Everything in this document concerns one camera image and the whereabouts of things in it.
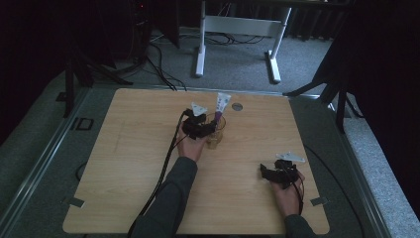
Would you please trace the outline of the dark curtain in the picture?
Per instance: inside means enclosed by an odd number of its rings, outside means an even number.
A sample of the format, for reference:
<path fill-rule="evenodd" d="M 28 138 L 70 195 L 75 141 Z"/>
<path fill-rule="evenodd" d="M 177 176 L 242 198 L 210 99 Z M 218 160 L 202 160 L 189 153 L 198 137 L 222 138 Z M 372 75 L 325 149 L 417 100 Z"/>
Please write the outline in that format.
<path fill-rule="evenodd" d="M 420 0 L 356 0 L 329 52 L 346 55 L 348 91 L 420 219 Z"/>

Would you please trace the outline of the metal floor rail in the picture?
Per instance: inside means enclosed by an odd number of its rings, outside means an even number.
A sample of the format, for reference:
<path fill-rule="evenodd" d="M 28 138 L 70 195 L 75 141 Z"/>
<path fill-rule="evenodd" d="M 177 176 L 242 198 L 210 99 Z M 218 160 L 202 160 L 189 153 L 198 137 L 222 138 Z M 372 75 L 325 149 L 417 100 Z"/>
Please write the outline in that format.
<path fill-rule="evenodd" d="M 76 92 L 69 112 L 53 92 L 44 93 L 0 146 L 0 238 L 8 238 L 88 92 Z"/>
<path fill-rule="evenodd" d="M 369 227 L 376 238 L 391 238 L 385 219 L 368 184 L 368 178 L 364 174 L 364 166 L 361 164 L 356 149 L 350 141 L 349 133 L 341 130 L 340 126 L 338 126 L 338 135 L 342 143 L 349 173 L 358 192 Z"/>

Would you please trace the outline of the person's right hand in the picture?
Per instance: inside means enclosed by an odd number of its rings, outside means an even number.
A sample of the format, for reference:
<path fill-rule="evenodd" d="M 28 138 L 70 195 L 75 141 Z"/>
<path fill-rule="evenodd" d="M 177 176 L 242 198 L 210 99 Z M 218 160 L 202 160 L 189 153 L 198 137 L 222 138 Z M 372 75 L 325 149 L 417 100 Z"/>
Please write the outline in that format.
<path fill-rule="evenodd" d="M 278 183 L 271 182 L 271 188 L 280 214 L 286 217 L 291 214 L 300 215 L 303 209 L 303 181 L 305 177 L 298 173 L 300 179 L 290 187 L 283 189 Z"/>

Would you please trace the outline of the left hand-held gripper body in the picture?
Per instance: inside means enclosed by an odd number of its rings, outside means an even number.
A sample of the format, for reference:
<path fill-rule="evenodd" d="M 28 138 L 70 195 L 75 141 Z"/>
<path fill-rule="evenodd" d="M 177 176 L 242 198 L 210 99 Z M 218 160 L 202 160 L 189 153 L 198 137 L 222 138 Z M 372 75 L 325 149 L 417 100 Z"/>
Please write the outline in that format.
<path fill-rule="evenodd" d="M 183 122 L 182 131 L 191 139 L 203 138 L 206 136 L 206 112 L 207 108 L 191 103 L 191 107 L 184 111 L 187 119 Z"/>

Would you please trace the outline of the white desk frame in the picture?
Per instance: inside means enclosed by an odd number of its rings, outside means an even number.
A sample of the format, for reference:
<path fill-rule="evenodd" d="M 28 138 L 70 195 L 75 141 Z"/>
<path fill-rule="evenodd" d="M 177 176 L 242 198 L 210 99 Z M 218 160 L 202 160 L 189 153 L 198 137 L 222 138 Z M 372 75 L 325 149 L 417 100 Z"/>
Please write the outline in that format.
<path fill-rule="evenodd" d="M 201 1 L 200 13 L 200 45 L 198 48 L 195 75 L 201 77 L 204 74 L 206 46 L 205 36 L 207 33 L 222 33 L 231 35 L 247 35 L 257 37 L 274 38 L 274 44 L 266 53 L 272 80 L 281 82 L 280 71 L 277 64 L 277 53 L 282 42 L 291 7 L 286 7 L 279 20 L 260 20 L 249 18 L 213 16 L 206 13 L 206 0 Z"/>

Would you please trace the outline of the black metal stand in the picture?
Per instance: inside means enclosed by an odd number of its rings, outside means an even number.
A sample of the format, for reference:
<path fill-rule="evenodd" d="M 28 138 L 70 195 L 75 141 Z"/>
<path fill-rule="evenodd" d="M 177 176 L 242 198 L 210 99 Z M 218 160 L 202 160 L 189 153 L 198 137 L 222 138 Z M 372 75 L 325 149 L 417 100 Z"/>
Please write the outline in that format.
<path fill-rule="evenodd" d="M 285 92 L 284 96 L 295 97 L 321 84 L 326 84 L 320 95 L 320 100 L 322 103 L 331 103 L 335 97 L 338 97 L 336 126 L 341 133 L 345 133 L 345 107 L 352 72 L 352 61 L 359 44 L 352 37 L 340 34 L 333 40 L 312 81 L 295 90 Z"/>
<path fill-rule="evenodd" d="M 132 82 L 119 77 L 109 69 L 106 69 L 104 66 L 96 63 L 79 48 L 73 48 L 68 52 L 67 62 L 65 65 L 64 92 L 61 92 L 57 97 L 58 101 L 63 101 L 65 103 L 63 114 L 64 118 L 67 118 L 70 115 L 75 106 L 74 79 L 77 78 L 82 86 L 91 87 L 94 82 L 91 75 L 92 68 L 99 74 L 110 78 L 114 82 L 122 85 L 132 85 Z"/>

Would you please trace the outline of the dark equipment with red light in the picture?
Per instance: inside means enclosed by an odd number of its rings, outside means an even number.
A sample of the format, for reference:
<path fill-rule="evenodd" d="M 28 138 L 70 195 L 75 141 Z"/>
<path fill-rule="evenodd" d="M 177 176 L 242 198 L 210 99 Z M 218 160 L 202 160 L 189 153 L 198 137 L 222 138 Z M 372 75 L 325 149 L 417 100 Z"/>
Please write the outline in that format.
<path fill-rule="evenodd" d="M 151 0 L 128 0 L 132 42 L 129 56 L 134 63 L 146 60 L 152 33 Z"/>

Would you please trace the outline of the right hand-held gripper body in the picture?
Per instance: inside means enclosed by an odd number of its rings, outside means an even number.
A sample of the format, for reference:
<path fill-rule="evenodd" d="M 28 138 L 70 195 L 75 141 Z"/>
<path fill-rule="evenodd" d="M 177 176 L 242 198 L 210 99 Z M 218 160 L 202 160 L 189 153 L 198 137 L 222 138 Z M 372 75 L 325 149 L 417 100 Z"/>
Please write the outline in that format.
<path fill-rule="evenodd" d="M 274 162 L 274 167 L 277 175 L 276 182 L 280 183 L 283 189 L 286 189 L 300 179 L 295 162 L 305 163 L 306 160 L 291 152 L 276 154 L 275 157 L 276 161 Z"/>

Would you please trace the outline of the clear amber glass cup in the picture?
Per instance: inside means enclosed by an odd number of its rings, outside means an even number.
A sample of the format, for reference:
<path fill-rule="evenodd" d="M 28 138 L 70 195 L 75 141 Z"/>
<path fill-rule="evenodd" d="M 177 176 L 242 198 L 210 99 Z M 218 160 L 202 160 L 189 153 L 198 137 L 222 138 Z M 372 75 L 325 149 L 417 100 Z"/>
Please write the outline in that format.
<path fill-rule="evenodd" d="M 223 132 L 226 127 L 226 120 L 224 116 L 221 116 L 215 131 L 207 137 L 207 147 L 211 150 L 215 150 L 218 144 L 223 139 Z"/>

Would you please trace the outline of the person's left hand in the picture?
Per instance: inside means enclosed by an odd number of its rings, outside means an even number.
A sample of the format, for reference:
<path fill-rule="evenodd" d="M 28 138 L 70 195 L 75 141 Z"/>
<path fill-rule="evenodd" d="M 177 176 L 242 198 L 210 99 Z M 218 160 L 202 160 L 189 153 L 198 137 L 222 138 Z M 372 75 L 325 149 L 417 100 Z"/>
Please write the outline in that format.
<path fill-rule="evenodd" d="M 206 138 L 191 139 L 182 130 L 179 130 L 176 139 L 178 155 L 198 162 L 206 141 Z"/>

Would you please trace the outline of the white and purple toothpaste tube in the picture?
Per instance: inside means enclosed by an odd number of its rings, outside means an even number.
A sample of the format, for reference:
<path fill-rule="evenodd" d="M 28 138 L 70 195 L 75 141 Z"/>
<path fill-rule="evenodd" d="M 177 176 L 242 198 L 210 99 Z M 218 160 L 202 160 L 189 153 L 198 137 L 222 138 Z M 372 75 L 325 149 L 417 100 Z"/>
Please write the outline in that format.
<path fill-rule="evenodd" d="M 217 95 L 217 102 L 216 102 L 216 110 L 215 110 L 215 116 L 214 120 L 216 122 L 219 122 L 223 112 L 225 111 L 225 108 L 229 104 L 231 99 L 231 95 L 227 93 L 219 92 Z"/>

